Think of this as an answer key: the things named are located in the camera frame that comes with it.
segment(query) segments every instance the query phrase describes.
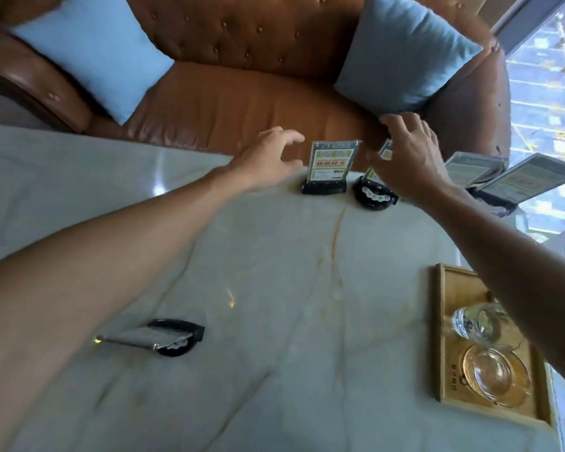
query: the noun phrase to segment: blue throw pillow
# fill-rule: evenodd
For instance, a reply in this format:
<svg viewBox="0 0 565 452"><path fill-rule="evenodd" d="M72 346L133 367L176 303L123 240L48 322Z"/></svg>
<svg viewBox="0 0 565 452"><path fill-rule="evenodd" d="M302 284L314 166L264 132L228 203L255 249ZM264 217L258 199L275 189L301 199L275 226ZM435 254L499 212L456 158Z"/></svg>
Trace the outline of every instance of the blue throw pillow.
<svg viewBox="0 0 565 452"><path fill-rule="evenodd" d="M481 51L414 0L366 0L335 89L377 117L416 111Z"/></svg>
<svg viewBox="0 0 565 452"><path fill-rule="evenodd" d="M75 77L120 125L173 65L126 0L65 0L11 31Z"/></svg>

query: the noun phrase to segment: sofa armrest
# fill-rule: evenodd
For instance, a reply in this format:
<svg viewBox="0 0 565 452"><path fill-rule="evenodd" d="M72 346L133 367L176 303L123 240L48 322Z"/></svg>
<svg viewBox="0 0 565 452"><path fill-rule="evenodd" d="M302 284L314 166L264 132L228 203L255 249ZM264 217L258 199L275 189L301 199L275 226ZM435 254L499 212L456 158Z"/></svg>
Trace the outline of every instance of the sofa armrest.
<svg viewBox="0 0 565 452"><path fill-rule="evenodd" d="M2 33L0 93L60 129L82 133L93 115L63 71L15 37Z"/></svg>
<svg viewBox="0 0 565 452"><path fill-rule="evenodd" d="M504 51L481 19L461 6L439 13L483 46L423 108L445 159L454 152L509 156L510 90Z"/></svg>

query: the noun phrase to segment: brown leather sofa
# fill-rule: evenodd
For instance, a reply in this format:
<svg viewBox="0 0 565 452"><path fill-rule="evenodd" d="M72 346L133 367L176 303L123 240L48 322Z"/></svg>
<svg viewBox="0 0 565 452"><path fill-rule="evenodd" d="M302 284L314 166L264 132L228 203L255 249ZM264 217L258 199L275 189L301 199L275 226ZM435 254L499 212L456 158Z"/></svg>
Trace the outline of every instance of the brown leather sofa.
<svg viewBox="0 0 565 452"><path fill-rule="evenodd" d="M284 158L306 161L312 141L362 139L354 169L363 170L364 150L378 149L387 131L332 88L363 2L128 0L147 35L176 63L123 126L70 76L4 33L0 92L58 129L172 148L234 154L256 133L280 125L306 137ZM455 151L508 155L503 51L460 3L431 7L484 49L429 101L422 117L446 158Z"/></svg>

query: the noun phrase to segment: glass ashtray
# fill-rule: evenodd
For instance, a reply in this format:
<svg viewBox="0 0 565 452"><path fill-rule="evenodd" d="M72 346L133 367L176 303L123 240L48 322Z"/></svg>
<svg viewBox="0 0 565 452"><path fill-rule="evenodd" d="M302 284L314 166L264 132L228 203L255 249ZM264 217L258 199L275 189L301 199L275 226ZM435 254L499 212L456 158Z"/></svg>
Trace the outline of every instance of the glass ashtray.
<svg viewBox="0 0 565 452"><path fill-rule="evenodd" d="M531 394L527 366L512 352L475 344L465 352L462 368L469 387L498 406L517 407Z"/></svg>

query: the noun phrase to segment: tray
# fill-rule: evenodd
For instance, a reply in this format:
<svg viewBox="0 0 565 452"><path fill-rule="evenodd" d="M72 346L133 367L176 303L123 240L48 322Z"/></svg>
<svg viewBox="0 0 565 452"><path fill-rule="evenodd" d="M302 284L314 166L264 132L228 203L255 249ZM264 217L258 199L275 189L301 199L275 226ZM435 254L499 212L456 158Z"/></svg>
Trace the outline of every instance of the tray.
<svg viewBox="0 0 565 452"><path fill-rule="evenodd" d="M490 302L493 301L493 298L482 280L473 271L440 263L437 265L437 275L439 286L439 297L436 302L438 401L521 424L548 425L556 431L550 367L529 341L524 341L514 352L527 366L532 383L531 396L528 396L521 405L513 408L498 406L478 395L467 385L461 373L460 362L465 351L473 342L463 339L453 331L444 332L444 328L448 326L444 324L444 316L449 318L455 310L462 306Z"/></svg>

